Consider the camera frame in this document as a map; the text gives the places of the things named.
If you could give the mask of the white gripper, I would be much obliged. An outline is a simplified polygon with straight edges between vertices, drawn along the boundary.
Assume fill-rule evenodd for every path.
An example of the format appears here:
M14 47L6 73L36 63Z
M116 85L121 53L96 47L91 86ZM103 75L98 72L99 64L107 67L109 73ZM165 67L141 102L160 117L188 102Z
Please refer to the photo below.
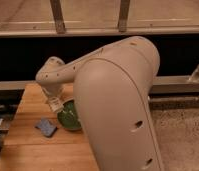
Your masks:
M47 97L49 103L60 103L61 94L62 94L62 85L44 85L42 87L44 94Z

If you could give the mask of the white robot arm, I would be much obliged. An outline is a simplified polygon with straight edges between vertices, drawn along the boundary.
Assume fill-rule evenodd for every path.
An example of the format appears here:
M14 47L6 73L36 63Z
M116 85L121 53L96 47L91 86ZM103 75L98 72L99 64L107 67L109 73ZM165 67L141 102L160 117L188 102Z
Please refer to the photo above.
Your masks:
M68 64L51 57L36 81L55 112L63 109L62 85L73 85L79 121L100 171L164 171L148 101L159 65L156 46L132 36Z

